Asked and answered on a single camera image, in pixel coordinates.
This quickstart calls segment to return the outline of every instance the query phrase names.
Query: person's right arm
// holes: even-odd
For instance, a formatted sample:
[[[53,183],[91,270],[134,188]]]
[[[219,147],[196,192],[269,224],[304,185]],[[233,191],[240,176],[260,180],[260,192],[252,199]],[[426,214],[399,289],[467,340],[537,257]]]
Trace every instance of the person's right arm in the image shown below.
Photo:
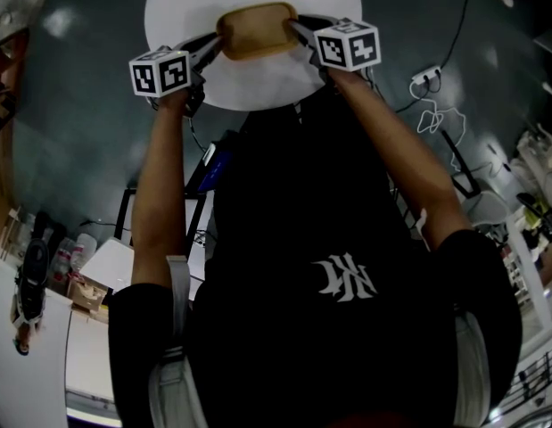
[[[373,142],[415,218],[426,211],[423,235],[431,250],[458,230],[471,229],[452,180],[431,149],[355,73],[329,75]]]

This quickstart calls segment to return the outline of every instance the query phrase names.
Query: white cable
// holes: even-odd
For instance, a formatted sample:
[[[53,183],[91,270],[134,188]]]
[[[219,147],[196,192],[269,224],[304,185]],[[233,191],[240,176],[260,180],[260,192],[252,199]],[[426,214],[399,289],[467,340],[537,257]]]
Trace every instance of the white cable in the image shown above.
[[[417,100],[421,101],[421,102],[429,102],[429,103],[432,103],[433,106],[434,106],[434,111],[430,111],[430,110],[424,110],[422,112],[422,115],[420,116],[420,122],[418,123],[418,127],[416,128],[416,132],[418,134],[421,134],[421,133],[424,133],[425,131],[429,130],[431,134],[434,134],[438,131],[438,127],[440,126],[440,124],[442,123],[442,121],[444,121],[444,114],[447,113],[447,112],[450,112],[450,111],[453,111],[455,112],[459,117],[462,118],[462,134],[460,135],[460,137],[458,138],[457,142],[454,143],[454,145],[456,147],[458,147],[460,145],[460,143],[462,142],[462,139],[464,138],[464,135],[465,135],[465,121],[466,121],[466,117],[464,114],[462,114],[460,111],[458,111],[455,107],[452,107],[452,108],[448,108],[447,110],[439,110],[438,109],[438,103],[436,102],[436,100],[433,100],[431,98],[423,98],[423,97],[420,97],[420,96],[416,96],[415,93],[413,92],[412,90],[412,86],[415,84],[416,82],[415,81],[412,81],[410,83],[410,86],[408,87],[408,91],[410,92],[410,94],[416,98]],[[423,122],[424,122],[424,117],[427,116],[427,115],[430,115],[431,116],[431,121],[430,121],[430,125],[427,126],[427,127],[424,127],[423,128]],[[452,160],[450,161],[450,165],[452,166],[453,169],[455,169],[456,171],[460,171],[460,167],[456,164],[456,154],[452,152]]]

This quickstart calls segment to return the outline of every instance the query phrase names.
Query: power strip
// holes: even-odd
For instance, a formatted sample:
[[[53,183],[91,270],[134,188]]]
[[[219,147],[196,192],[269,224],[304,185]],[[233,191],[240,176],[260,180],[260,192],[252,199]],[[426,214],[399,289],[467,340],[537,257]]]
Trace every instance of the power strip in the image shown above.
[[[427,78],[429,81],[432,81],[433,79],[439,77],[441,73],[442,73],[442,67],[440,67],[439,65],[434,65],[428,70],[424,70],[418,73],[417,75],[413,76],[412,82],[417,86],[420,86],[426,82]]]

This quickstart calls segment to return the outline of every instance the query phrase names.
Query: black and white pattern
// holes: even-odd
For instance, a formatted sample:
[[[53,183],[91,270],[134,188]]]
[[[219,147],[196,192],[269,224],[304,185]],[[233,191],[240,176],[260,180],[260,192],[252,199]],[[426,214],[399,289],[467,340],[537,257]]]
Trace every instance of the black and white pattern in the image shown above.
[[[159,65],[162,92],[188,84],[186,57],[177,57]]]
[[[321,49],[321,62],[331,63],[340,67],[347,67],[345,52],[343,51],[340,39],[318,37],[319,48]]]
[[[332,29],[341,33],[355,33],[361,30],[368,29],[368,27],[357,24],[356,22],[348,22],[346,24],[336,25],[332,27]]]
[[[156,93],[151,65],[133,65],[133,77],[137,92]]]
[[[375,33],[349,38],[349,48],[353,67],[376,60],[378,54]]]
[[[136,59],[136,61],[156,61],[157,59],[165,57],[169,54],[170,51],[155,51],[154,53],[146,53],[145,55],[142,55],[141,57]]]

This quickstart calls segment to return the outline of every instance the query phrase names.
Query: railing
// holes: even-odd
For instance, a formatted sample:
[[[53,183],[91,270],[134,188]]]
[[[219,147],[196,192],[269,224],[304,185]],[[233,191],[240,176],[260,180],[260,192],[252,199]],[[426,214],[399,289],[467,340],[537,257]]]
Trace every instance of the railing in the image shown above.
[[[531,399],[535,399],[552,383],[552,349],[518,373],[505,398],[499,404],[499,413],[508,414]]]

